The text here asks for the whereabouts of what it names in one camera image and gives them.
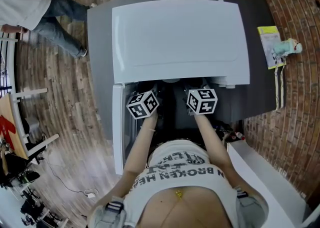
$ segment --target red object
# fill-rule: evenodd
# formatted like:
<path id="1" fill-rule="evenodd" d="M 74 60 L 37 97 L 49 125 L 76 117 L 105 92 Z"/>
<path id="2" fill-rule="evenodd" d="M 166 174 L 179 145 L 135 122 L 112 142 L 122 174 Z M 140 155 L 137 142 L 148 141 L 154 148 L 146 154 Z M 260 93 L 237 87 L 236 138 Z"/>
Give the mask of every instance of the red object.
<path id="1" fill-rule="evenodd" d="M 17 132 L 16 127 L 2 115 L 0 116 L 0 131 L 3 134 L 5 141 L 10 144 L 10 147 L 12 148 L 12 150 L 15 150 L 9 135 L 9 131 L 15 134 Z"/>

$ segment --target white t-shirt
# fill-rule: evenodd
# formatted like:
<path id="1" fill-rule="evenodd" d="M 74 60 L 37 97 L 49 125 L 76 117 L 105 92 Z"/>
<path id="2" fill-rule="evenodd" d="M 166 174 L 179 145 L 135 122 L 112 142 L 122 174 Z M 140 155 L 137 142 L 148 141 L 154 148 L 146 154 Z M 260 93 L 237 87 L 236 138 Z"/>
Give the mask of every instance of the white t-shirt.
<path id="1" fill-rule="evenodd" d="M 33 30 L 50 3 L 51 0 L 0 0 L 0 29 L 8 24 Z"/>

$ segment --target brick floor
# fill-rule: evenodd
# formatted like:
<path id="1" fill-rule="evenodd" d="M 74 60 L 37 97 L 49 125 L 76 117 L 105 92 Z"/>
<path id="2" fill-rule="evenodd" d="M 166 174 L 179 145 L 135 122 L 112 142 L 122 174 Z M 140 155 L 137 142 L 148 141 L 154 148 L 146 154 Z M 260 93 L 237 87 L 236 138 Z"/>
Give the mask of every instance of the brick floor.
<path id="1" fill-rule="evenodd" d="M 304 48 L 285 66 L 286 106 L 244 121 L 247 142 L 307 200 L 320 183 L 320 0 L 267 0 L 281 38 Z"/>

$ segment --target shoe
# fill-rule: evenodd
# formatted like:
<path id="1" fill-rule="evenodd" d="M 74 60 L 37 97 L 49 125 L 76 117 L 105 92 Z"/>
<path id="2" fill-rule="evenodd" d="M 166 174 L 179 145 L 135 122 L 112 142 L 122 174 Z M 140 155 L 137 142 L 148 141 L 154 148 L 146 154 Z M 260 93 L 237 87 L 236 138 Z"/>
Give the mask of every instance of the shoe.
<path id="1" fill-rule="evenodd" d="M 85 48 L 83 48 L 83 54 L 81 55 L 82 57 L 85 57 L 86 55 L 87 55 L 87 53 L 88 53 L 88 51 L 85 49 Z"/>

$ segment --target table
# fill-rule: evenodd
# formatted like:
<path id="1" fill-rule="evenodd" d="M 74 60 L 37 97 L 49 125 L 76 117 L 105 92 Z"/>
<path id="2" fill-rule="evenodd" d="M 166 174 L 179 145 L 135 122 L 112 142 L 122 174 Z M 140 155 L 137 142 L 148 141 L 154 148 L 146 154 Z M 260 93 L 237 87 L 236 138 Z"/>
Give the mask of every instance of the table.
<path id="1" fill-rule="evenodd" d="M 54 141 L 59 137 L 59 134 L 55 134 L 49 137 L 47 140 L 37 144 L 32 149 L 28 150 L 26 144 L 29 143 L 28 136 L 29 134 L 25 133 L 25 129 L 22 124 L 21 115 L 19 112 L 18 103 L 21 98 L 42 94 L 48 92 L 47 88 L 27 90 L 24 92 L 16 92 L 15 84 L 15 40 L 16 34 L 5 33 L 4 38 L 1 38 L 0 41 L 8 41 L 6 48 L 6 60 L 7 60 L 7 73 L 9 76 L 10 85 L 12 89 L 10 93 L 6 94 L 4 97 L 0 98 L 0 116 L 2 115 L 6 120 L 12 123 L 16 128 L 16 133 L 9 131 L 10 138 L 14 146 L 14 153 L 26 160 L 29 159 L 29 156 L 40 150 L 41 148 L 47 146 L 49 143 Z"/>
<path id="2" fill-rule="evenodd" d="M 88 11 L 88 42 L 95 99 L 107 139 L 113 138 L 114 85 L 112 8 L 157 0 L 113 0 Z M 268 70 L 257 27 L 274 26 L 266 0 L 223 0 L 237 3 L 244 26 L 250 66 L 250 84 L 227 89 L 212 85 L 218 96 L 212 119 L 226 123 L 243 120 L 276 109 L 274 70 Z"/>

